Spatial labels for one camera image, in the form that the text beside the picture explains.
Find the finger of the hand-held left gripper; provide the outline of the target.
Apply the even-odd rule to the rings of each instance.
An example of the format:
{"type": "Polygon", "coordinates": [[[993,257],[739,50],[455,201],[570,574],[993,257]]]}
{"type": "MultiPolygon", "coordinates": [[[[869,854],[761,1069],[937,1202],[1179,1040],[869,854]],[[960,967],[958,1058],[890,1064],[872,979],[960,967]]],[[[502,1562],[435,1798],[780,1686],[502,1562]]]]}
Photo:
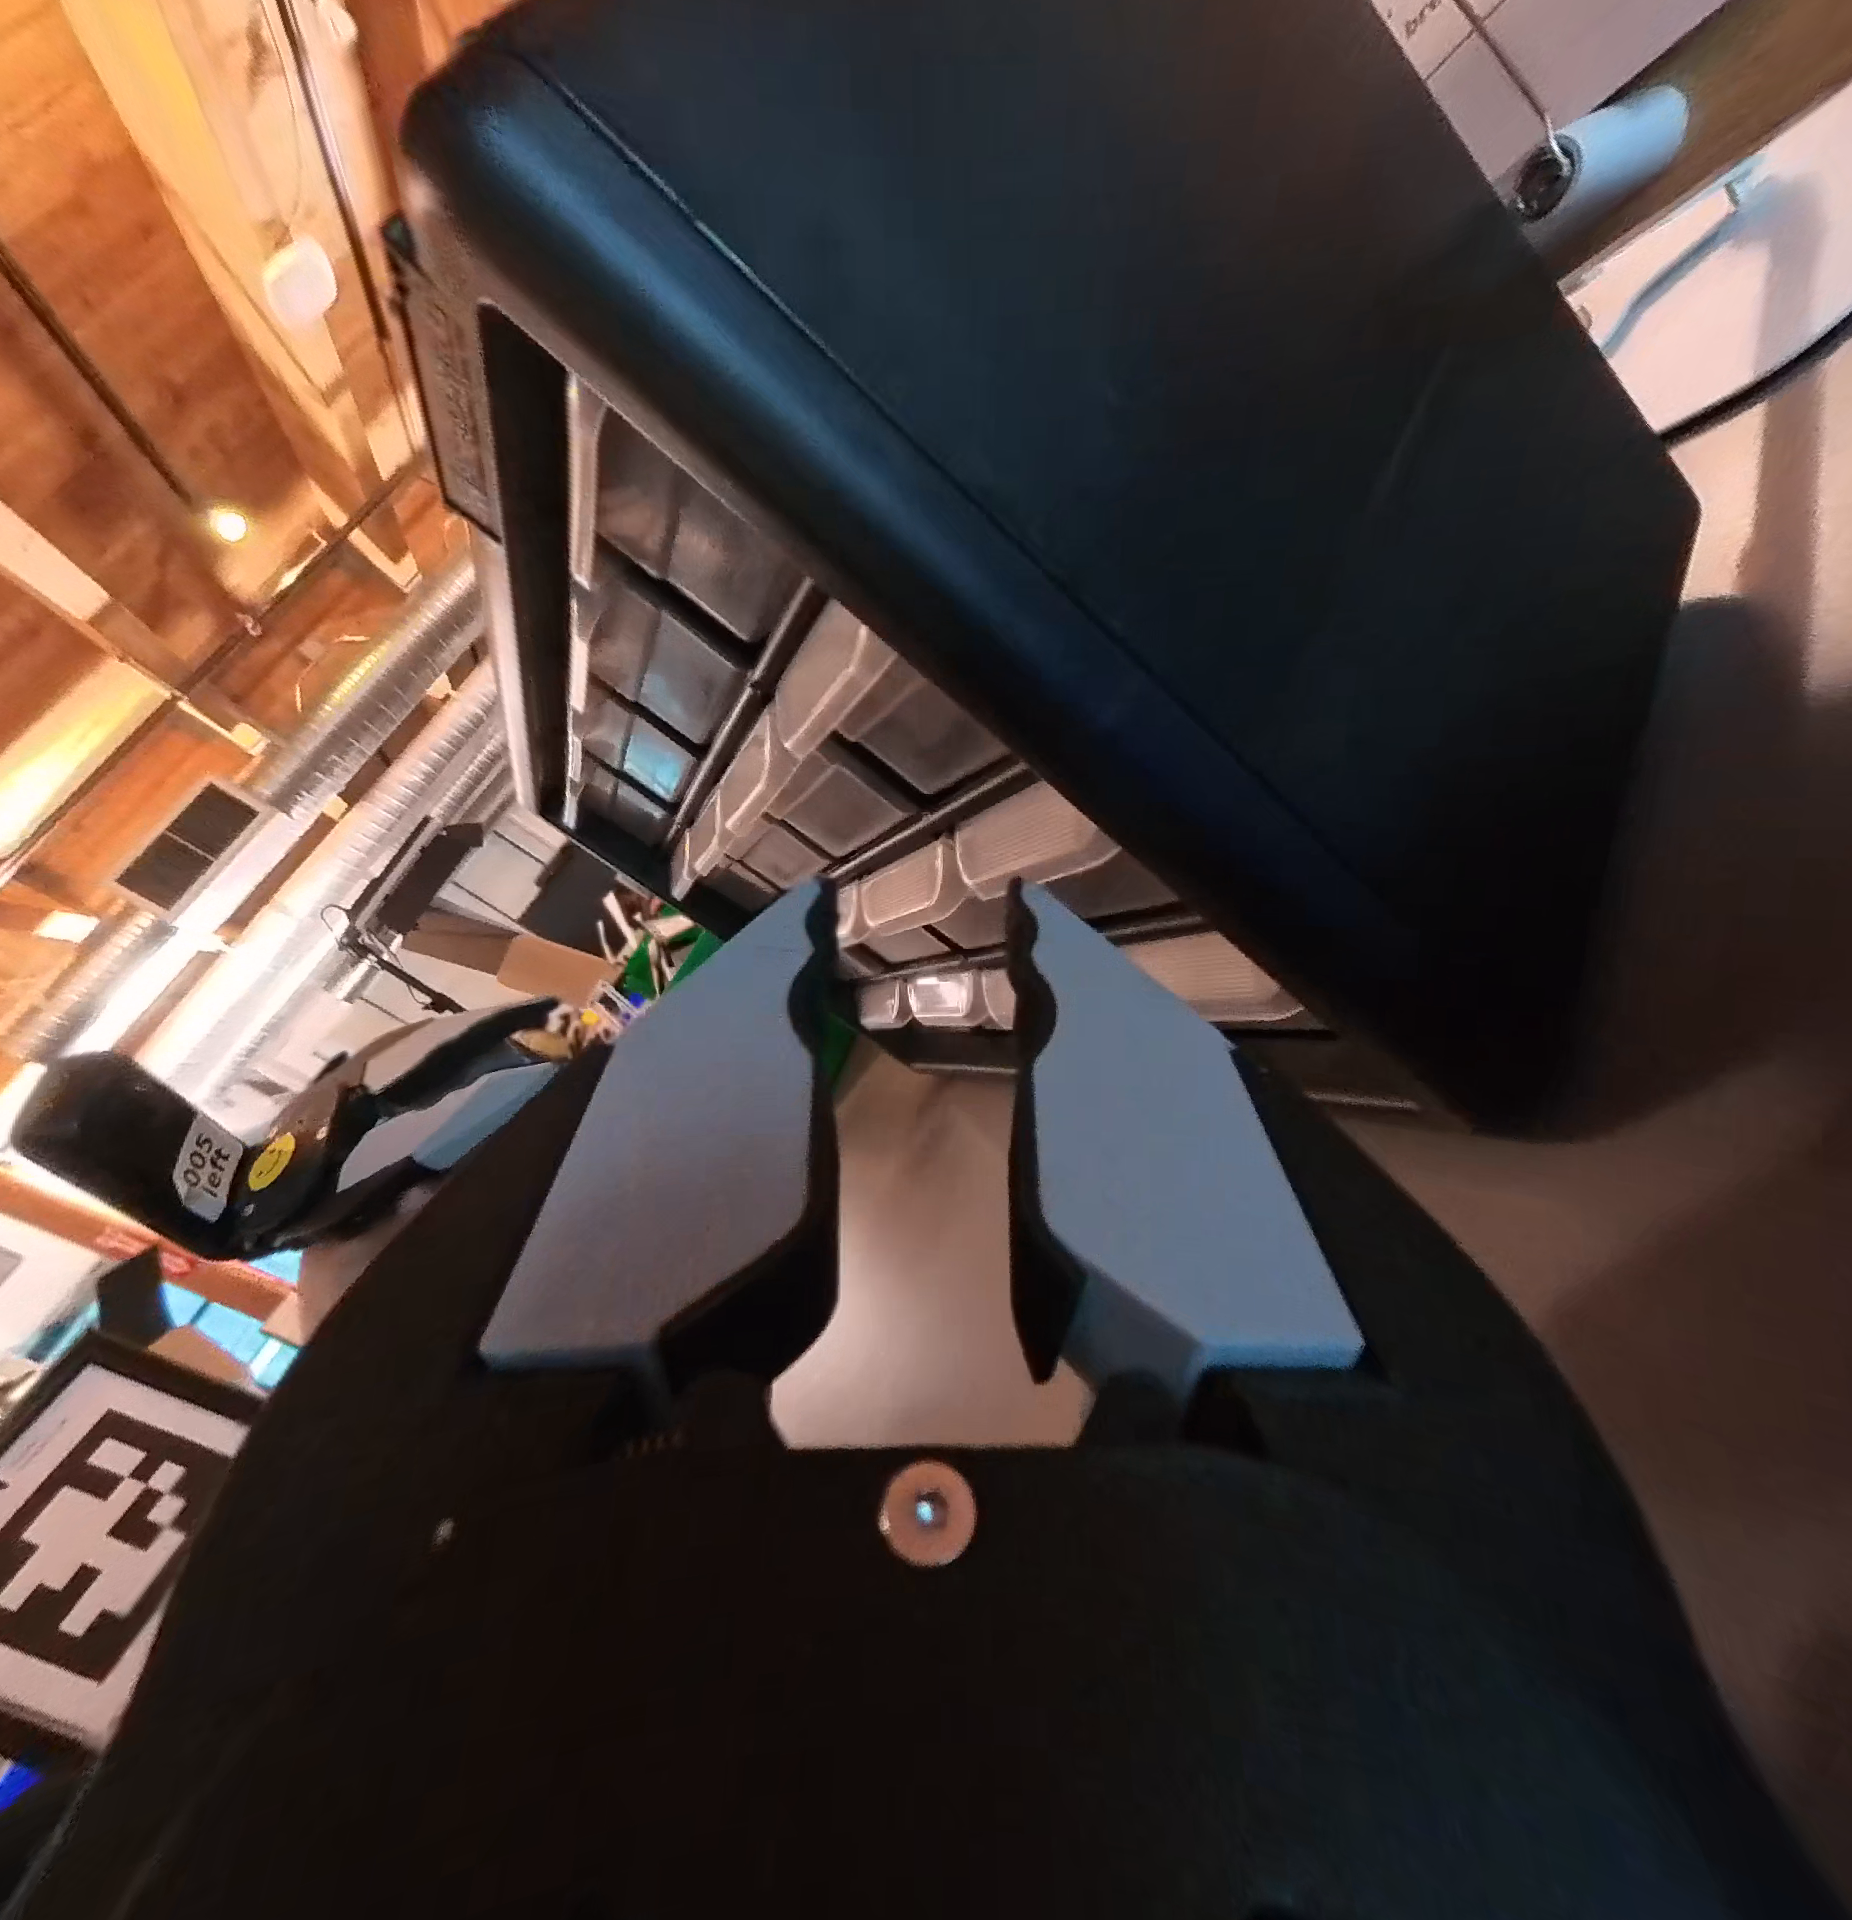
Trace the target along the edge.
{"type": "Polygon", "coordinates": [[[347,1152],[347,1186],[385,1173],[443,1173],[507,1123],[537,1091],[559,1075],[555,1061],[483,1074],[426,1107],[377,1121],[347,1152]]]}
{"type": "Polygon", "coordinates": [[[523,1037],[540,1035],[558,1012],[558,997],[537,995],[410,1022],[334,1069],[336,1109],[390,1117],[498,1071],[540,1066],[545,1059],[523,1037]]]}

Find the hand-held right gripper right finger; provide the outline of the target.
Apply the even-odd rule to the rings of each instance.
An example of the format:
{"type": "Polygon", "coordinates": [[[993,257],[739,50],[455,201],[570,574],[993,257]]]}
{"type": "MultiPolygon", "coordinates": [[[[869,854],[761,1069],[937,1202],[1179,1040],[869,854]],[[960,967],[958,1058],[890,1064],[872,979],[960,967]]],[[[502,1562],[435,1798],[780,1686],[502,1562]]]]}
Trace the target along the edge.
{"type": "Polygon", "coordinates": [[[1031,1379],[1342,1373],[1366,1350],[1226,1035],[1010,885],[1010,1312],[1031,1379]]]}

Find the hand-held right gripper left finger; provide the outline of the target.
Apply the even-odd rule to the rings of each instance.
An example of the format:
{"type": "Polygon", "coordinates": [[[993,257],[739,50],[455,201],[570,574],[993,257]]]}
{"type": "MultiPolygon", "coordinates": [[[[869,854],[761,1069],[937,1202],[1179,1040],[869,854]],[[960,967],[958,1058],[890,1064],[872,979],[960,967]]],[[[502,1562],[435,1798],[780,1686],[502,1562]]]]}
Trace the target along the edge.
{"type": "Polygon", "coordinates": [[[835,902],[795,884],[612,1047],[480,1334],[501,1376],[772,1388],[839,1291],[835,902]]]}

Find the rows of clear plastic drawers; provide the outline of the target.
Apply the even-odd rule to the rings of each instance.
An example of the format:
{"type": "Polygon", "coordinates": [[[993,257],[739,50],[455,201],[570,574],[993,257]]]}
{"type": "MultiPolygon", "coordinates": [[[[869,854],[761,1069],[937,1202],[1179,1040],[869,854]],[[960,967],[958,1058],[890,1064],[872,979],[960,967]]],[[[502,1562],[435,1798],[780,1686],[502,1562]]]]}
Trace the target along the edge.
{"type": "Polygon", "coordinates": [[[867,1032],[1004,1033],[1010,885],[1031,882],[1218,1029],[1323,1035],[580,374],[562,410],[569,824],[612,829],[674,902],[751,914],[828,876],[867,1032]]]}

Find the black drawer cabinet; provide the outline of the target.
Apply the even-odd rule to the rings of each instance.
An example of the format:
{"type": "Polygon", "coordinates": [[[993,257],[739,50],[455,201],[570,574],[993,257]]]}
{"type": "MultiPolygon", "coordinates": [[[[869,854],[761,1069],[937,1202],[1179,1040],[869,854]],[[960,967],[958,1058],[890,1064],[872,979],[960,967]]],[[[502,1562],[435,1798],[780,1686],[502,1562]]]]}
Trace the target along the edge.
{"type": "Polygon", "coordinates": [[[1306,1014],[1550,1121],[1700,502],[1370,4],[513,4],[398,144],[528,803],[578,381],[1306,1014]]]}

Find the black mounted device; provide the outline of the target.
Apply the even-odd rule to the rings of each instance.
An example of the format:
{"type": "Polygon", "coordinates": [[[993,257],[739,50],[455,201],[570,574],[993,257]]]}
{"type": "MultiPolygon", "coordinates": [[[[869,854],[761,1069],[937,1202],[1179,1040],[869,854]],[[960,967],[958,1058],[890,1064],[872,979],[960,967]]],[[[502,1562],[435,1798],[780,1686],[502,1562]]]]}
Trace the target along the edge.
{"type": "Polygon", "coordinates": [[[411,932],[451,882],[463,859],[484,843],[484,824],[443,826],[426,819],[401,845],[387,873],[350,903],[321,907],[334,951],[352,970],[377,967],[397,979],[428,1014],[458,1015],[464,1007],[398,962],[397,940],[411,932]]]}

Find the black vent grille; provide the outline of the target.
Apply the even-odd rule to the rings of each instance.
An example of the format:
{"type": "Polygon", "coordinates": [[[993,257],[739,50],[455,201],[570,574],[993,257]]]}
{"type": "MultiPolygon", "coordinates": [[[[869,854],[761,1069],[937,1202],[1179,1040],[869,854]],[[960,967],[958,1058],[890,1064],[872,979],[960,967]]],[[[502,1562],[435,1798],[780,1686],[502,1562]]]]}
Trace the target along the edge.
{"type": "Polygon", "coordinates": [[[274,816],[247,788],[205,780],[118,867],[113,885],[145,913],[173,919],[274,816]]]}

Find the black and white marker board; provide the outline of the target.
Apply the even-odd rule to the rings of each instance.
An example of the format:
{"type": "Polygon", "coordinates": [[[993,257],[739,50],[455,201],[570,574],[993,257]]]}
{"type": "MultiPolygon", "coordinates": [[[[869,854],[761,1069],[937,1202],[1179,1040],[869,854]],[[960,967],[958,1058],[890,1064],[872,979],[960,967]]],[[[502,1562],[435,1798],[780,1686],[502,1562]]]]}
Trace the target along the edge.
{"type": "Polygon", "coordinates": [[[94,1754],[264,1394],[88,1331],[0,1426],[0,1739],[94,1754]]]}

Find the white round ceiling device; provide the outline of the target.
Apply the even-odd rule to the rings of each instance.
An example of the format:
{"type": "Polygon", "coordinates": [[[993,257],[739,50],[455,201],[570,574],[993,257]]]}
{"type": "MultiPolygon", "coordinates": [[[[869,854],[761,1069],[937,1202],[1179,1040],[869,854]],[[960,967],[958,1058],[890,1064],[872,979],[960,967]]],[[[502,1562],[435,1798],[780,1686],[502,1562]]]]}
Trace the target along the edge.
{"type": "Polygon", "coordinates": [[[336,301],[336,266],[311,234],[296,234],[261,265],[266,308],[288,333],[324,321],[336,301]]]}

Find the white box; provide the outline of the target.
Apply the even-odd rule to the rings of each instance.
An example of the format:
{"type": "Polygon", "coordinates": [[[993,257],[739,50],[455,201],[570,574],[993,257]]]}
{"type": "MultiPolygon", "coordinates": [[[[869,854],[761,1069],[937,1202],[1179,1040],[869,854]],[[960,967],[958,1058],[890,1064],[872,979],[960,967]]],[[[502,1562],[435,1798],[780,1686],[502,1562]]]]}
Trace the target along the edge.
{"type": "Polygon", "coordinates": [[[1629,86],[1722,2],[1374,2],[1417,77],[1465,130],[1564,123],[1629,86]]]}

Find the silver air duct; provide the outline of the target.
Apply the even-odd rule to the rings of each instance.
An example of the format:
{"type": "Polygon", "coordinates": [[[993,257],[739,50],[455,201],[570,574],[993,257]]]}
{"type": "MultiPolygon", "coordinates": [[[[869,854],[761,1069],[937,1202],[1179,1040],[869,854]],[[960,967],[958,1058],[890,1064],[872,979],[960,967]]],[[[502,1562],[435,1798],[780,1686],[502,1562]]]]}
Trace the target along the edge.
{"type": "Polygon", "coordinates": [[[271,813],[299,821],[311,818],[385,745],[483,630],[473,560],[458,554],[411,587],[398,616],[287,738],[239,780],[212,780],[197,796],[227,798],[239,821],[238,833],[271,813]]]}

